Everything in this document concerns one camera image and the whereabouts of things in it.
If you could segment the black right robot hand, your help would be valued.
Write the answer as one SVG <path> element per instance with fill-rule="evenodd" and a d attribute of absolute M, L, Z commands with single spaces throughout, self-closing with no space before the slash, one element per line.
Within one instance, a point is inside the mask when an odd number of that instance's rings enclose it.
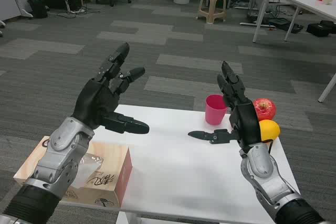
<path fill-rule="evenodd" d="M 247 153 L 253 144 L 261 143 L 261 132 L 256 110 L 245 96 L 244 84 L 229 64 L 222 63 L 222 73 L 217 76 L 218 86 L 223 93 L 224 103 L 231 109 L 229 121 L 232 131 L 214 130 L 213 133 L 191 131 L 188 136 L 209 141 L 210 144 L 227 144 L 236 140 Z"/>

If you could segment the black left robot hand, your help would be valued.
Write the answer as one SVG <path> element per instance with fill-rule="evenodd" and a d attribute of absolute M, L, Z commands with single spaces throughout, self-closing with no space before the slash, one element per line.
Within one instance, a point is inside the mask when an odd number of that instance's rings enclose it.
<path fill-rule="evenodd" d="M 99 126 L 117 133 L 147 134 L 150 127 L 144 122 L 115 112 L 120 95 L 131 83 L 145 74 L 145 68 L 138 67 L 127 73 L 121 66 L 128 56 L 130 46 L 123 43 L 114 53 L 107 56 L 97 71 L 81 90 L 76 101 L 73 118 L 95 130 Z"/>

